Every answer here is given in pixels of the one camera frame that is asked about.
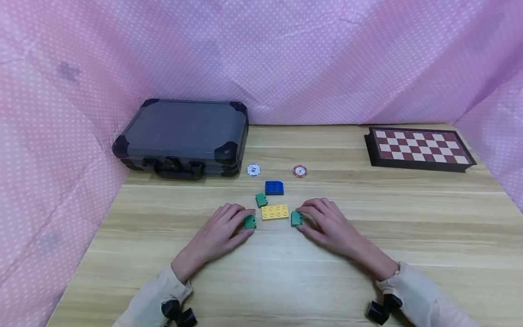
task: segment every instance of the person's left hand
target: person's left hand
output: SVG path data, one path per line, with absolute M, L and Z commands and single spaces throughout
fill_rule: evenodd
M 187 246 L 171 263 L 176 277 L 182 282 L 192 276 L 201 266 L 231 252 L 254 233 L 254 229 L 243 230 L 233 235 L 243 220 L 256 212 L 243 206 L 225 204 L 220 207 L 196 233 Z

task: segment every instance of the sleeve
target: sleeve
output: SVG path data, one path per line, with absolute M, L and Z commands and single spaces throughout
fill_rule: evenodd
M 172 299 L 181 304 L 191 292 L 190 282 L 182 284 L 169 264 L 138 291 L 112 327 L 163 327 L 167 318 L 162 313 L 162 304 Z
M 377 282 L 384 294 L 401 299 L 401 311 L 420 327 L 477 327 L 466 313 L 456 307 L 425 275 L 399 262 L 400 270 L 391 278 Z

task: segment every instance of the wooden table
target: wooden table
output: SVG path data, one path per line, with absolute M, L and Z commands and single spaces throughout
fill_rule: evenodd
M 448 129 L 445 125 L 413 126 Z M 199 182 L 130 173 L 67 288 L 49 327 L 111 326 L 225 202 L 255 208 L 264 181 L 284 182 L 271 204 L 335 201 L 363 235 L 426 273 L 485 326 L 521 325 L 523 217 L 485 166 L 465 174 L 372 167 L 363 126 L 252 126 L 244 167 L 261 174 Z M 295 165 L 309 174 L 296 178 Z M 201 327 L 372 326 L 377 294 L 345 259 L 306 240 L 289 220 L 267 221 L 193 280 Z M 402 325 L 396 319 L 387 326 Z

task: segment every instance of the yellow lego brick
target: yellow lego brick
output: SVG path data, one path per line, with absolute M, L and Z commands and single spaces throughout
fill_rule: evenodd
M 287 205 L 265 206 L 261 208 L 262 220 L 273 220 L 289 218 L 289 209 Z

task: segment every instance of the white poker chip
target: white poker chip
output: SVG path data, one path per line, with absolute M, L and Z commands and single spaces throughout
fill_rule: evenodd
M 307 176 L 307 168 L 302 165 L 298 165 L 292 169 L 292 173 L 298 178 L 304 178 Z
M 247 174 L 249 174 L 249 176 L 258 176 L 260 171 L 261 169 L 258 164 L 250 164 L 247 166 Z

